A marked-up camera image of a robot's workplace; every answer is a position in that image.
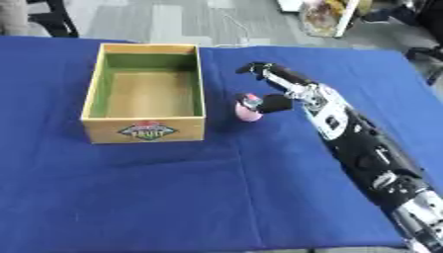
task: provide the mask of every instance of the wooden box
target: wooden box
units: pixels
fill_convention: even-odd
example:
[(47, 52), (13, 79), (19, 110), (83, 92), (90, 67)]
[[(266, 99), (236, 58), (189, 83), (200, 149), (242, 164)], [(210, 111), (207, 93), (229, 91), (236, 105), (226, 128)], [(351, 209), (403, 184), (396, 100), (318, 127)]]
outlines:
[(81, 121), (94, 143), (203, 140), (198, 48), (103, 43)]

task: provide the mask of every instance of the robotic hand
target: robotic hand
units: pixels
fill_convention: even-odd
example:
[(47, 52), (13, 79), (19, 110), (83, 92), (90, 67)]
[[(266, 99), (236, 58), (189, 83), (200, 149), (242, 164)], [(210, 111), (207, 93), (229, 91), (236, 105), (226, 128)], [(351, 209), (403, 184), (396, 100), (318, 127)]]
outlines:
[[(408, 247), (419, 253), (443, 253), (442, 199), (424, 181), (422, 169), (371, 121), (332, 88), (280, 65), (252, 62), (236, 72), (252, 72), (257, 80), (265, 79), (284, 93), (280, 102), (301, 102), (331, 154), (388, 217)], [(288, 109), (287, 102), (276, 103), (266, 96), (252, 104), (245, 96), (237, 100), (248, 110), (263, 114)]]

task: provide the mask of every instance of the blue cloth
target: blue cloth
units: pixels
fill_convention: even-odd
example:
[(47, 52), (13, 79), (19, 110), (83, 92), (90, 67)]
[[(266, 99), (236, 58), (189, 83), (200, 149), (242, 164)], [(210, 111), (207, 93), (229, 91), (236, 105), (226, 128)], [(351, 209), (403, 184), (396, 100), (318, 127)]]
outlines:
[(203, 142), (88, 143), (78, 121), (100, 41), (0, 38), (0, 252), (400, 246), (300, 108), (248, 124), (233, 95), (274, 93), (249, 61), (336, 88), (443, 186), (443, 107), (390, 51), (201, 48)]

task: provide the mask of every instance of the wire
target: wire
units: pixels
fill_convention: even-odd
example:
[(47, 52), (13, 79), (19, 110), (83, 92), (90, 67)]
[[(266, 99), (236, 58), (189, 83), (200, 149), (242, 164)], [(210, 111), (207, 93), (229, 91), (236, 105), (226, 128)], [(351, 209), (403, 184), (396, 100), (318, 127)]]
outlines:
[(222, 14), (226, 18), (230, 19), (236, 26), (238, 26), (239, 28), (241, 28), (244, 31), (244, 38), (246, 40), (246, 43), (241, 43), (241, 44), (217, 44), (216, 47), (246, 47), (246, 46), (250, 46), (251, 39), (250, 39), (250, 32), (249, 32), (249, 30), (243, 24), (241, 24), (238, 20), (233, 18), (233, 16), (231, 16), (224, 9), (222, 9), (222, 8), (216, 8), (216, 9), (217, 9), (217, 11), (220, 14)]

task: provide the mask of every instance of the gray carpet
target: gray carpet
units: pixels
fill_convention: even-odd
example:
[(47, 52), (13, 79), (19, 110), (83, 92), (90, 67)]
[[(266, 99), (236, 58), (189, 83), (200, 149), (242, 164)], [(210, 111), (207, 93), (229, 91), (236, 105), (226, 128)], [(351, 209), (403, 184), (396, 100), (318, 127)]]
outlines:
[[(282, 14), (275, 0), (70, 0), (67, 5), (81, 37), (90, 39), (182, 42), (205, 46), (272, 44), (385, 48), (401, 52), (411, 46), (435, 45), (426, 31), (396, 21), (377, 25), (357, 22), (342, 39), (309, 37), (301, 30), (297, 16)], [(32, 11), (44, 8), (36, 5)], [(38, 36), (44, 34), (37, 25), (33, 25), (32, 33)], [(434, 65), (429, 60), (417, 63), (423, 73)], [(443, 78), (440, 79), (432, 89), (443, 101)], [(405, 251), (348, 248), (317, 252)]]

